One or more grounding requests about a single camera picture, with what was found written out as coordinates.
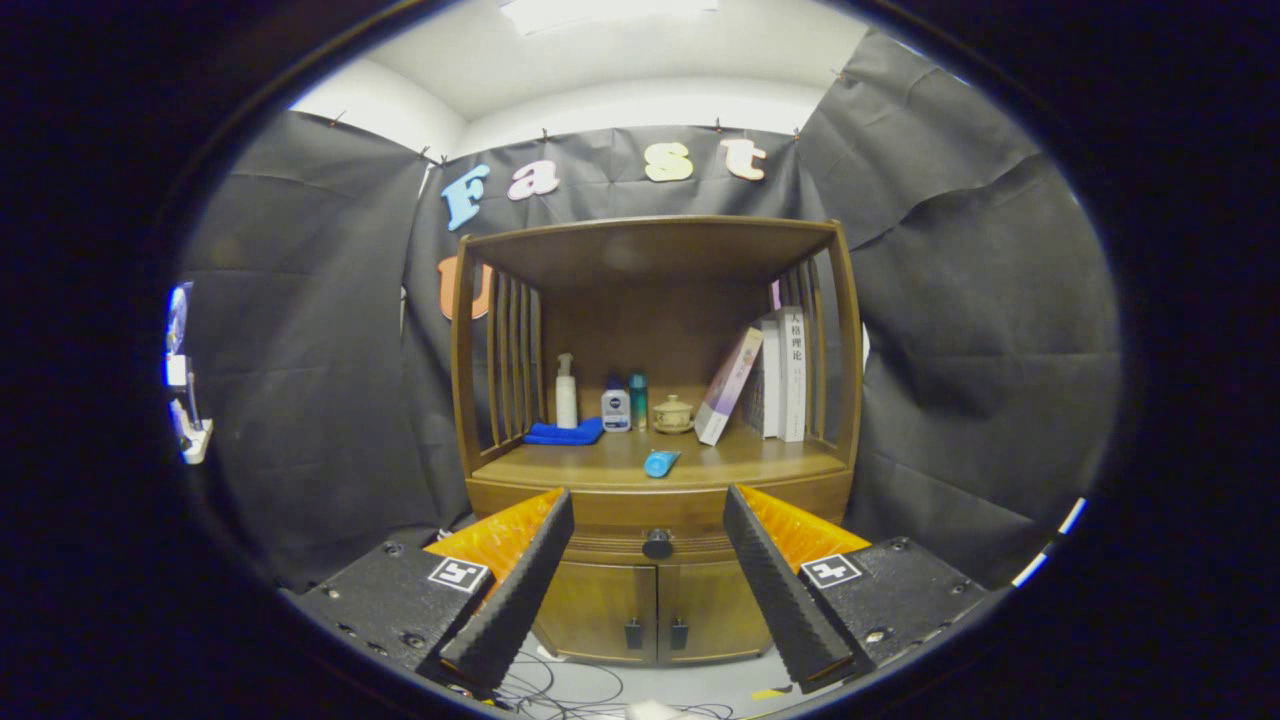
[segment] ceramic lid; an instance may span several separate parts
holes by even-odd
[[[667,402],[663,402],[662,405],[654,407],[654,410],[658,410],[660,413],[681,413],[692,409],[694,409],[692,405],[687,402],[681,402],[678,395],[668,395]]]

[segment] book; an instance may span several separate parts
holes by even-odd
[[[764,333],[759,360],[742,388],[742,421],[760,437],[778,437],[782,425],[782,348],[778,320],[771,313],[755,322]]]
[[[782,369],[782,398],[780,401],[781,414],[778,437],[783,442],[800,442],[804,439],[804,420],[806,409],[805,387],[805,327],[804,310],[799,306],[786,306],[774,311],[778,319],[781,334],[781,369]]]
[[[707,445],[719,442],[721,433],[728,424],[733,406],[737,405],[742,386],[746,384],[748,374],[751,372],[751,365],[755,364],[755,356],[759,355],[763,342],[764,333],[759,328],[746,328],[746,332],[733,346],[733,351],[724,359],[712,379],[710,387],[707,388],[707,397],[703,398],[701,406],[698,407],[698,415],[694,418],[694,432],[699,441]]]

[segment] cabinet door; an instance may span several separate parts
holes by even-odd
[[[534,634],[552,652],[652,665],[658,657],[657,579],[653,565],[561,562]]]
[[[658,662],[730,660],[773,643],[736,560],[664,565],[658,573]]]

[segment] white ceiling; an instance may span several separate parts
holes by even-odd
[[[463,0],[370,58],[474,120],[545,95],[640,78],[721,76],[826,88],[865,32],[815,0],[721,0],[716,12],[522,36],[498,0]]]

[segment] black metal plate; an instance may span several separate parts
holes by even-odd
[[[296,602],[364,651],[416,671],[471,618],[493,584],[488,568],[468,571],[474,564],[465,564],[451,571],[451,562],[457,561],[417,543],[388,539]]]
[[[800,579],[877,667],[933,639],[987,596],[908,538],[805,562]]]

